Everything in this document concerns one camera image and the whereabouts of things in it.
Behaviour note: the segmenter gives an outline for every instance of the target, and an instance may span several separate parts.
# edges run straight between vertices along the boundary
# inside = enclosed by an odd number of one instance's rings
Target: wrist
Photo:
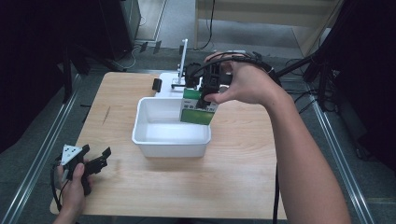
[[[79,212],[73,208],[63,207],[61,212],[56,217],[54,223],[56,224],[75,224],[76,220],[78,219]]]
[[[244,64],[239,69],[244,74],[251,76],[248,86],[252,86],[253,98],[258,100],[258,104],[268,109],[276,109],[279,104],[293,104],[291,97],[277,85],[270,76],[259,66],[253,64]]]
[[[285,91],[279,91],[277,94],[275,92],[270,100],[262,105],[272,119],[290,117],[291,114],[298,114],[293,99]]]

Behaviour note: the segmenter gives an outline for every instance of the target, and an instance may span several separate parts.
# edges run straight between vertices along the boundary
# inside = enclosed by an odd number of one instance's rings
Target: white bracket
[[[72,146],[64,145],[61,165],[66,165],[68,162],[73,160],[73,158],[75,158],[80,151],[82,151],[81,147],[72,147]]]
[[[186,50],[187,50],[187,43],[189,42],[189,39],[184,39],[184,40],[182,40],[182,42],[184,43],[184,48],[183,48],[183,54],[181,55],[180,67],[178,68],[177,84],[181,83],[181,77],[183,76],[184,61],[186,60]]]

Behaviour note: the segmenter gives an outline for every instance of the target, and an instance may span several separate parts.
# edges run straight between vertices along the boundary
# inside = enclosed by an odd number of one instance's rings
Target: gray floor
[[[143,53],[134,53],[134,57],[128,55],[120,61],[124,66],[134,66],[129,68],[129,72],[141,69],[150,70],[175,70],[179,63],[180,56],[176,50],[181,44],[181,40],[188,38],[189,47],[192,48],[193,40],[193,9],[194,1],[177,1],[168,0],[163,12],[163,20],[158,30],[155,41],[162,41],[163,48],[157,54],[152,54],[152,49]],[[142,28],[149,24],[146,21]],[[200,42],[202,46],[207,39],[206,21],[200,21]],[[213,23],[212,42],[204,52],[188,51],[188,62],[200,62],[209,51],[226,50],[226,49],[246,49],[255,50],[266,56],[265,60],[274,66],[276,70],[282,69],[289,59],[301,58],[302,54],[298,49],[291,28],[286,26],[275,26],[268,24],[238,23],[215,21]],[[27,192],[30,196],[23,204],[23,210],[17,223],[49,223],[54,219],[49,211],[51,201],[49,171],[52,160],[59,154],[58,148],[63,144],[73,145],[78,139],[79,132],[82,128],[82,121],[88,113],[87,107],[80,105],[90,105],[94,99],[97,89],[101,83],[103,75],[108,70],[100,64],[92,63],[92,70],[88,76],[82,76],[79,82],[78,94],[76,101],[72,104],[70,113],[64,123],[64,126],[57,135],[56,140],[51,148],[54,148],[44,160],[44,167],[39,170],[39,177],[35,183],[32,192]],[[295,75],[286,75],[282,78],[285,89],[294,91],[304,91],[305,83],[301,78]],[[9,150],[0,154],[0,217],[3,217],[16,194],[16,189],[21,185],[22,180],[26,177],[31,169],[31,164],[35,160],[35,155],[39,152],[43,142],[46,141],[47,133],[50,131],[51,124],[55,121],[58,112],[62,108],[63,90],[60,90],[49,102],[47,107],[38,115],[25,132],[21,140]],[[309,96],[303,97],[297,102],[298,108],[303,108],[309,104]],[[346,195],[346,201],[353,223],[394,223],[396,220],[396,178],[394,173],[382,163],[371,160],[362,161],[357,158],[355,148],[348,136],[346,127],[340,117],[335,113],[326,114],[331,122],[334,133],[338,139],[343,155],[347,160],[351,173],[356,178],[357,186],[360,188],[364,200],[367,202],[372,220],[364,221],[357,212],[357,206],[354,204],[353,197],[347,188],[347,182],[341,176],[341,171],[337,161],[332,154],[327,136],[324,134],[318,121],[314,107],[309,106],[302,113],[302,118],[314,138],[321,147],[323,154],[333,168],[342,189]],[[79,220],[81,223],[176,223],[177,218],[159,218],[159,217],[118,217],[112,220],[111,217],[87,217],[83,216]],[[230,219],[195,219],[194,223],[270,223],[269,220],[230,220]]]
[[[136,38],[156,41],[166,9],[166,0],[140,0],[138,2],[142,18]]]

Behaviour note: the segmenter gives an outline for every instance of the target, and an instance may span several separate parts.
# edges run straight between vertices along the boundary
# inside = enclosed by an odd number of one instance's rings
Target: finger
[[[208,94],[205,97],[205,100],[208,102],[214,102],[216,104],[223,104],[227,101],[231,101],[233,98],[232,96],[228,93],[228,91],[221,92],[221,93],[212,93]]]
[[[87,179],[88,179],[88,184],[90,185],[90,188],[92,189],[93,188],[93,178],[89,175],[87,177]]]
[[[230,62],[222,63],[221,68],[224,73],[232,73],[233,72],[233,66]]]
[[[56,173],[58,175],[58,183],[62,185],[62,177],[64,176],[64,167],[62,165],[58,165],[56,167]]]
[[[84,175],[85,166],[82,163],[77,164],[75,171],[73,173],[73,180],[81,180],[82,175]]]

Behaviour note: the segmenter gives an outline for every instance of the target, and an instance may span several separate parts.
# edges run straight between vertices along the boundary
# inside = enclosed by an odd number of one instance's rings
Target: hand
[[[206,57],[218,58],[221,53]],[[289,97],[260,67],[250,63],[226,62],[222,68],[225,72],[233,74],[233,82],[228,90],[221,93],[208,94],[206,101],[222,104],[227,101],[237,100],[248,104],[261,104],[268,106],[274,103],[277,96]]]
[[[85,166],[79,163],[73,173],[73,180],[62,183],[62,198],[63,205],[61,212],[56,218],[54,223],[75,223],[78,216],[82,213],[85,207],[85,196],[84,188],[81,185],[81,177],[84,175]],[[58,166],[58,177],[59,182],[62,182],[62,176],[64,174],[64,168]],[[92,180],[88,176],[88,182],[90,187],[92,186]]]

